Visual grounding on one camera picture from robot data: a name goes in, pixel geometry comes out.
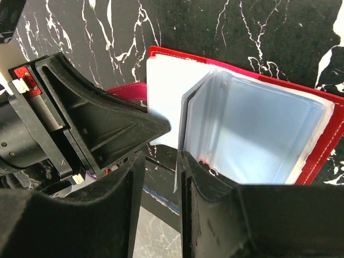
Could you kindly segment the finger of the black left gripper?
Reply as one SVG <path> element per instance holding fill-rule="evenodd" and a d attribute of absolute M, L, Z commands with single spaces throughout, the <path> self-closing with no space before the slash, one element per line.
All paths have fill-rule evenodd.
<path fill-rule="evenodd" d="M 114 166 L 170 131 L 165 119 L 95 87 L 62 53 L 44 57 L 34 66 L 67 122 L 72 142 L 94 172 Z"/>

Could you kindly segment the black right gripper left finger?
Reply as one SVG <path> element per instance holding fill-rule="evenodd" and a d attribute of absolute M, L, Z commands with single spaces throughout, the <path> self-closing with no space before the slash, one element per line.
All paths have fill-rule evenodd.
<path fill-rule="evenodd" d="M 145 178 L 137 152 L 65 198 L 1 190 L 1 257 L 132 257 Z"/>

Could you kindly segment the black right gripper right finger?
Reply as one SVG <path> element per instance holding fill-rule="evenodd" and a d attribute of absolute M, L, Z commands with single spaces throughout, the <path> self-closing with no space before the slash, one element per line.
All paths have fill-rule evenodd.
<path fill-rule="evenodd" d="M 242 185 L 177 155 L 183 257 L 343 257 L 343 187 Z"/>

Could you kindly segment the red leather card holder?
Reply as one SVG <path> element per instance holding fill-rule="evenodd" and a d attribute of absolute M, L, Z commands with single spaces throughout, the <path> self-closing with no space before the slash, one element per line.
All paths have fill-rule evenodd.
<path fill-rule="evenodd" d="M 157 46 L 146 75 L 110 93 L 168 120 L 152 145 L 189 152 L 240 184 L 308 185 L 343 135 L 341 96 Z"/>

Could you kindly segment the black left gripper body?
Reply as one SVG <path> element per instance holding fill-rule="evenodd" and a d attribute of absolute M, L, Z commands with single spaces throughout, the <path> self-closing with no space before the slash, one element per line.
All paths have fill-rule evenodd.
<path fill-rule="evenodd" d="M 18 116 L 6 128 L 12 141 L 5 162 L 24 169 L 49 159 L 60 180 L 78 183 L 94 174 L 94 85 L 66 58 L 40 58 L 16 68 L 1 68 L 1 84 Z"/>

